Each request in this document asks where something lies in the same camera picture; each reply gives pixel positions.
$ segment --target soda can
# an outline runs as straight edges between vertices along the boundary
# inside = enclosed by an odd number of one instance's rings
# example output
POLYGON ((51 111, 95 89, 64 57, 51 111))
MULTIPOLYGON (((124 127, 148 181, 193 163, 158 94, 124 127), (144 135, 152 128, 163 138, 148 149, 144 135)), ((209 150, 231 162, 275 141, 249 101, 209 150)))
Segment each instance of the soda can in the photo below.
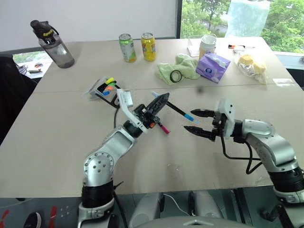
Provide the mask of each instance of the soda can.
POLYGON ((154 61, 156 59, 155 38, 152 33, 145 32, 141 38, 143 57, 147 61, 154 61))
POLYGON ((136 60, 133 39, 130 34, 123 33, 119 36, 119 45, 123 52, 123 58, 126 62, 132 63, 136 60))

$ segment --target tissue box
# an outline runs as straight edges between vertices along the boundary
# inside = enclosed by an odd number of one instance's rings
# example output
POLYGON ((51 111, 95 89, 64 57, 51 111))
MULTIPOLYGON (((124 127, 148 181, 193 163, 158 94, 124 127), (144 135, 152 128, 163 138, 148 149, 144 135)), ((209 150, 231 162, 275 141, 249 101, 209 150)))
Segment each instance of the tissue box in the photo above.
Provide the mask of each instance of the tissue box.
POLYGON ((219 83, 229 64, 230 60, 228 59, 214 53, 206 53, 199 60, 199 64, 196 67, 196 73, 215 83, 219 83))

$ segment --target green cloth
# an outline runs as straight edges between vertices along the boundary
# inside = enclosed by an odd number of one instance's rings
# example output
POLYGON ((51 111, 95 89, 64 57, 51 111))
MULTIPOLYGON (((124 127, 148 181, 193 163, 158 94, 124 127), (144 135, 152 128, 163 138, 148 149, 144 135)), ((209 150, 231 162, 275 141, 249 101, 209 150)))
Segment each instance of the green cloth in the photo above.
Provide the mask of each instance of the green cloth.
POLYGON ((198 79, 200 75, 195 72, 197 65, 198 65, 198 61, 196 59, 193 59, 185 54, 177 54, 175 56, 175 64, 168 64, 168 63, 157 64, 158 67, 157 75, 165 83, 171 86, 175 84, 170 80, 170 73, 173 70, 179 70, 181 72, 182 80, 184 79, 184 77, 190 79, 198 79))

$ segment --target gray water bottle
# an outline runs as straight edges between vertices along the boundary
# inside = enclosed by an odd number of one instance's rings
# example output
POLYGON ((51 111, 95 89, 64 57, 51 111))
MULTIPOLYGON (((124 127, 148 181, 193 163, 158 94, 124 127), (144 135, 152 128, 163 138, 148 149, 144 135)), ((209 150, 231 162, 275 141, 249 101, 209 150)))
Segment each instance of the gray water bottle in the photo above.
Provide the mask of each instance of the gray water bottle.
POLYGON ((62 42, 59 33, 48 21, 33 20, 30 23, 33 32, 39 39, 39 44, 60 68, 69 68, 75 60, 62 42))

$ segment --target green soda can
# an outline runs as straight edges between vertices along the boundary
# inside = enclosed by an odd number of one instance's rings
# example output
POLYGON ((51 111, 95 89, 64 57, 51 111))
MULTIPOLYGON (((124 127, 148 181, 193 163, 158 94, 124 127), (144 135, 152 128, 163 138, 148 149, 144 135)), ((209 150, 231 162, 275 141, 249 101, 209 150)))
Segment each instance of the green soda can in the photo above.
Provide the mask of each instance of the green soda can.
POLYGON ((136 60, 133 39, 130 34, 123 33, 119 36, 120 48, 123 52, 123 58, 126 62, 132 63, 136 60))

